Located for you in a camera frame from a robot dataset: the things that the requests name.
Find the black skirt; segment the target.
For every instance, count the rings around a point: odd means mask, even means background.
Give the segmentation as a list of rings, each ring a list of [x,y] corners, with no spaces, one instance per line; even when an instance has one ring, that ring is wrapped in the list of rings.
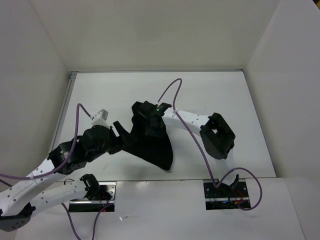
[[[145,135],[146,120],[139,114],[139,108],[143,102],[135,102],[132,107],[133,116],[131,134],[137,136],[137,142],[127,149],[125,152],[141,158],[148,163],[151,163],[164,171],[169,171],[173,164],[173,148],[170,138],[167,134],[165,125],[165,132],[163,137],[152,137]],[[166,110],[172,107],[169,103],[162,103],[166,105]]]

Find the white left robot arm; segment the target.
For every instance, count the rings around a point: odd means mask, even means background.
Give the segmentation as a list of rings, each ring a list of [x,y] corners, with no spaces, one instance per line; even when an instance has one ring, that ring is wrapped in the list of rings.
[[[61,188],[48,188],[55,182],[82,169],[101,155],[113,155],[130,147],[137,138],[127,132],[119,122],[111,127],[94,125],[82,135],[75,134],[48,154],[48,157],[26,177],[0,194],[0,228],[5,232],[25,226],[36,214],[69,200],[87,198],[94,200],[101,187],[93,174]]]

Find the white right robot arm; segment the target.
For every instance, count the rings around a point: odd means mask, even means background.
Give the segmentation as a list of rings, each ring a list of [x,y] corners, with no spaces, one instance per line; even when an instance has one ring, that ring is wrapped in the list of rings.
[[[219,113],[199,115],[175,109],[168,103],[156,105],[145,101],[137,108],[137,114],[144,119],[144,134],[148,137],[164,137],[167,126],[199,136],[203,152],[215,160],[219,180],[216,186],[220,193],[229,197],[236,192],[239,182],[233,158],[236,136]]]

